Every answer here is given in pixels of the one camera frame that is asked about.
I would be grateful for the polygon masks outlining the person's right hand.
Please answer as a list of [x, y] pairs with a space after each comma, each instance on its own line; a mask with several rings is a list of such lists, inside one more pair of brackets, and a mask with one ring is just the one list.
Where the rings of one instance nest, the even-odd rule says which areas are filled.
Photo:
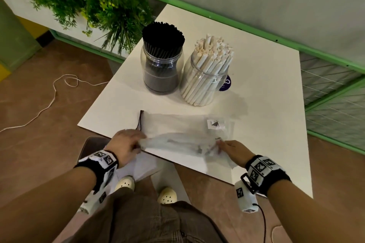
[[237, 141], [236, 153], [234, 155], [228, 156], [238, 166], [246, 168], [246, 164], [255, 156], [255, 154], [251, 152], [244, 144]]

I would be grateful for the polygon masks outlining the person's left hand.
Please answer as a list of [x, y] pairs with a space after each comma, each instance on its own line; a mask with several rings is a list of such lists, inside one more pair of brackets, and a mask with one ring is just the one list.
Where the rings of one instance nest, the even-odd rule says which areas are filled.
[[125, 161], [126, 139], [125, 130], [120, 130], [112, 137], [104, 148], [105, 151], [113, 153], [116, 156], [118, 160], [118, 168], [122, 168], [131, 162]]

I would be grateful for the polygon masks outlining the person's right forearm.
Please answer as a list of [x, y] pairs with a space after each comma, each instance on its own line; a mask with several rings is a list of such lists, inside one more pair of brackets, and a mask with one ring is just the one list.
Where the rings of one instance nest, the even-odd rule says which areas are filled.
[[365, 243], [365, 234], [354, 224], [288, 180], [274, 183], [267, 198], [292, 243]]

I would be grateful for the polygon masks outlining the person's left forearm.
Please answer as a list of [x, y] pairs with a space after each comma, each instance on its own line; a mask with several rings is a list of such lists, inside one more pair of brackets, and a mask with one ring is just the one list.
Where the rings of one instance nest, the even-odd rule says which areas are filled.
[[96, 185], [89, 168], [70, 171], [0, 207], [0, 243], [52, 243]]

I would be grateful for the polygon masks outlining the brown chair seat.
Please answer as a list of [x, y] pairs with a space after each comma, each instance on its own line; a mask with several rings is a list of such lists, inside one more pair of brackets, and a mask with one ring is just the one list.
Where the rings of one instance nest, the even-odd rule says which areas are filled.
[[79, 160], [104, 149], [110, 140], [110, 138], [103, 136], [90, 136], [86, 139], [76, 162], [78, 163]]

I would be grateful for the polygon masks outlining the person's left white clog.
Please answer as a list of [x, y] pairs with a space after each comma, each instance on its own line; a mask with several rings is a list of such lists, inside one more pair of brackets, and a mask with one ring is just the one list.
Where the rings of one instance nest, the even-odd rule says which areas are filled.
[[132, 176], [125, 176], [123, 178], [121, 178], [116, 186], [115, 186], [115, 191], [119, 190], [122, 187], [126, 187], [129, 188], [132, 191], [135, 191], [135, 180]]

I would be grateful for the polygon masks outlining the flat clear plastic bag with sticker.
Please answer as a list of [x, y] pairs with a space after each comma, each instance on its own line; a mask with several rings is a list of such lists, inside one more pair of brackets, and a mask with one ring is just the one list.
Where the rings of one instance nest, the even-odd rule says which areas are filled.
[[231, 140], [235, 121], [219, 115], [166, 115], [146, 111], [140, 115], [139, 127], [148, 137], [167, 133], [184, 133], [203, 138]]

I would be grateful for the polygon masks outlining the round blue sticker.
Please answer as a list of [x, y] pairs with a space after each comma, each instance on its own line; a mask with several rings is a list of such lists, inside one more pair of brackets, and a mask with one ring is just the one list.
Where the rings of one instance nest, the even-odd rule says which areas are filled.
[[221, 92], [227, 91], [230, 87], [231, 87], [231, 78], [229, 75], [227, 75], [225, 82], [222, 84], [219, 91], [221, 91]]

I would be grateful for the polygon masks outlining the person's right white clog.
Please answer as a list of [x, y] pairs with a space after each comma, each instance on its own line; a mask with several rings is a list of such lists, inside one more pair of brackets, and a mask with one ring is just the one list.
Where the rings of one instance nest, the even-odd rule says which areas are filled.
[[159, 193], [157, 202], [159, 204], [173, 204], [178, 201], [177, 193], [171, 187], [165, 187]]

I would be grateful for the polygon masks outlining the clear jar holding black straws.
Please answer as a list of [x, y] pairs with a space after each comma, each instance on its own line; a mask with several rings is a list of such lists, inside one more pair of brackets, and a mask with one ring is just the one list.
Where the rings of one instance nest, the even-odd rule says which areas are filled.
[[162, 58], [162, 53], [157, 50], [148, 51], [144, 43], [140, 52], [140, 65], [145, 87], [156, 95], [169, 95], [174, 93], [180, 84], [184, 66], [184, 51], [180, 50], [173, 57]]

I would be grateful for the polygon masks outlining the person's brown plaid trousers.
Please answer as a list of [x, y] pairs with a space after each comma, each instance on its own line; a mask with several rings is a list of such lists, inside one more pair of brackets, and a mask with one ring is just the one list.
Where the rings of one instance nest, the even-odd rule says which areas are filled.
[[62, 243], [228, 243], [207, 215], [185, 201], [159, 204], [121, 188]]

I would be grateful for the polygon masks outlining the bundle of black straws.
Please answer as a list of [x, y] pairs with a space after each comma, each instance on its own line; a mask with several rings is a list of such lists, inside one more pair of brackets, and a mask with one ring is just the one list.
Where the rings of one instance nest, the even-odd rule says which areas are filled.
[[143, 44], [148, 51], [157, 50], [162, 58], [173, 57], [183, 49], [185, 37], [174, 25], [164, 22], [152, 22], [142, 30]]

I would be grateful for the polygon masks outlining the green and yellow cabinet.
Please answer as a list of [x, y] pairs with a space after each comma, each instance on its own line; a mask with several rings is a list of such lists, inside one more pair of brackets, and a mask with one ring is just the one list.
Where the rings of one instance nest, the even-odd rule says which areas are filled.
[[0, 82], [53, 40], [47, 27], [15, 15], [0, 0]]

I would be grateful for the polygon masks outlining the white planter box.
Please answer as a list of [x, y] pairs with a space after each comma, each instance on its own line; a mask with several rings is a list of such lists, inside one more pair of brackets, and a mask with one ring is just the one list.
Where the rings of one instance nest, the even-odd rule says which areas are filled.
[[102, 47], [106, 39], [107, 32], [104, 32], [98, 28], [92, 28], [91, 35], [87, 36], [84, 33], [86, 32], [87, 21], [81, 15], [76, 16], [75, 26], [65, 29], [57, 21], [52, 10], [46, 7], [40, 7], [39, 9], [36, 9], [34, 7], [33, 0], [4, 1], [15, 15], [47, 27], [53, 36], [60, 41], [119, 63], [122, 63], [129, 55], [125, 49], [123, 49], [121, 53], [118, 53], [118, 44], [116, 44], [113, 49], [111, 47]]

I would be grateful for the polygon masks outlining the green metal rail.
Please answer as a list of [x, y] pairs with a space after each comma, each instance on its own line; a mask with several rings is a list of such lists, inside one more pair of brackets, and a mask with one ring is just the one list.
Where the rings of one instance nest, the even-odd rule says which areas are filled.
[[304, 52], [306, 54], [309, 54], [309, 55], [315, 56], [317, 58], [320, 58], [322, 60], [328, 61], [330, 63], [349, 68], [353, 71], [357, 71], [357, 72], [365, 75], [365, 66], [362, 66], [360, 63], [352, 62], [348, 59], [344, 59], [342, 57], [338, 57], [338, 56], [320, 51], [318, 49], [308, 47], [304, 44], [283, 38], [281, 36], [277, 36], [275, 34], [254, 28], [248, 24], [244, 24], [239, 21], [229, 19], [225, 16], [213, 13], [211, 11], [194, 6], [192, 4], [189, 4], [189, 3], [181, 1], [181, 0], [158, 0], [158, 1], [162, 1], [168, 5], [178, 7], [180, 9], [183, 9], [183, 10], [189, 11], [191, 13], [203, 16], [205, 18], [217, 21], [219, 23], [242, 30], [244, 32], [253, 34], [255, 36], [267, 39], [267, 40], [275, 42], [277, 44], [281, 44], [283, 46], [298, 50], [300, 52]]

